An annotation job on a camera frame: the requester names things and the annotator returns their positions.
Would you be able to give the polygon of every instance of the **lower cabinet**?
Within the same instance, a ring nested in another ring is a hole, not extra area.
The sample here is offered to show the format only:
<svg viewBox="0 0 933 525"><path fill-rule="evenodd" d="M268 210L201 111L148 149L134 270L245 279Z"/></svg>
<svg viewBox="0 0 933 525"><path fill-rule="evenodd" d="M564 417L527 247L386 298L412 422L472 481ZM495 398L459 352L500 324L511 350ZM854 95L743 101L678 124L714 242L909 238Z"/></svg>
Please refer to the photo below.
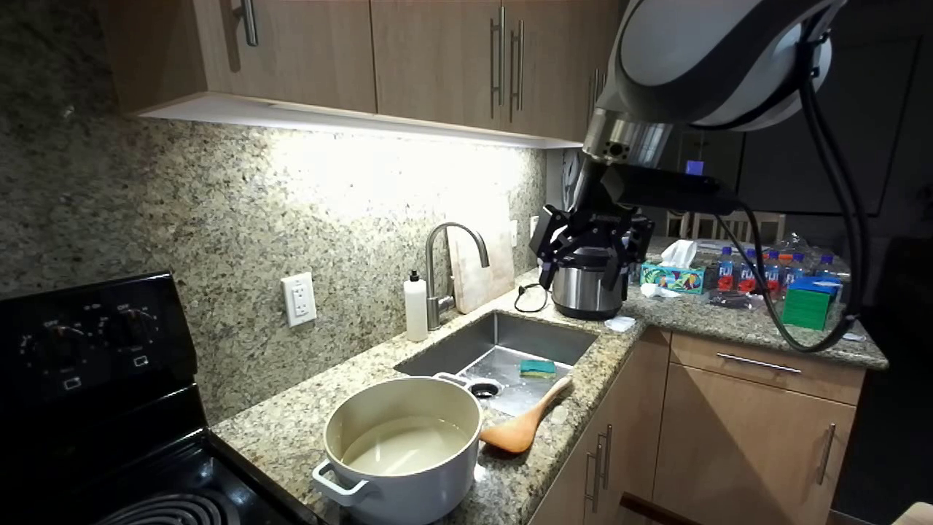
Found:
<svg viewBox="0 0 933 525"><path fill-rule="evenodd" d="M860 366L644 328L535 525L825 525Z"/></svg>

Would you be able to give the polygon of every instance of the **soap dispenser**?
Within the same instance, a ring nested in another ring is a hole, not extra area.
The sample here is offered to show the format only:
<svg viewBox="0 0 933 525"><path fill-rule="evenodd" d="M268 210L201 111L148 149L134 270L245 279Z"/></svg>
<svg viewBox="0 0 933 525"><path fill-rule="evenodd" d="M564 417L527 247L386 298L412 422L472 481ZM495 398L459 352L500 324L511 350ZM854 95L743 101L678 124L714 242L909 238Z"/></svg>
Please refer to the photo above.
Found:
<svg viewBox="0 0 933 525"><path fill-rule="evenodd" d="M406 336L408 340L428 337L428 282L417 270L406 279Z"/></svg>

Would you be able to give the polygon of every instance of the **black stove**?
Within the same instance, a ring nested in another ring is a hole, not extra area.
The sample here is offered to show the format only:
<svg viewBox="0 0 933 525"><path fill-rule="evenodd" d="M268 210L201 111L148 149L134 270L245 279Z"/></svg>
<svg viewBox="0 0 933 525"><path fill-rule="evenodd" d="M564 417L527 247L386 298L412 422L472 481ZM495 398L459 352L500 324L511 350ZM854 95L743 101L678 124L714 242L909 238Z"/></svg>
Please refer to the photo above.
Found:
<svg viewBox="0 0 933 525"><path fill-rule="evenodd" d="M39 525L317 522L207 429L172 274L0 302L0 502Z"/></svg>

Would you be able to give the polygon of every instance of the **wall outlet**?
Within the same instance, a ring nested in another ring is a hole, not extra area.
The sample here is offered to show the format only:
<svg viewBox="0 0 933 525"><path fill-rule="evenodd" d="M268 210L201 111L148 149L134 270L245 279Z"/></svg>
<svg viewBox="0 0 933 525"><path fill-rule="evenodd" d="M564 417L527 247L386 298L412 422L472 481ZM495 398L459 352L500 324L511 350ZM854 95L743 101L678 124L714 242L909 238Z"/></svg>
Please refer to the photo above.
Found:
<svg viewBox="0 0 933 525"><path fill-rule="evenodd" d="M313 270L282 276L288 327L317 318Z"/></svg>

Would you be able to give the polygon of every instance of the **stainless steel sink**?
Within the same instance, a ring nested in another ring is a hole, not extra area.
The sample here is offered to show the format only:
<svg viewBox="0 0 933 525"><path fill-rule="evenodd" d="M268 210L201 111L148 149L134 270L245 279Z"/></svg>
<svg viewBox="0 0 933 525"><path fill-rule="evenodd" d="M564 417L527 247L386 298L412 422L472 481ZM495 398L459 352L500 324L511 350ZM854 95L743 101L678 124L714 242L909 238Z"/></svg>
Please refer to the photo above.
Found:
<svg viewBox="0 0 933 525"><path fill-rule="evenodd" d="M489 311L396 363L408 375L453 373L489 408L524 413L594 340L594 333ZM522 375L522 360L552 360L554 375Z"/></svg>

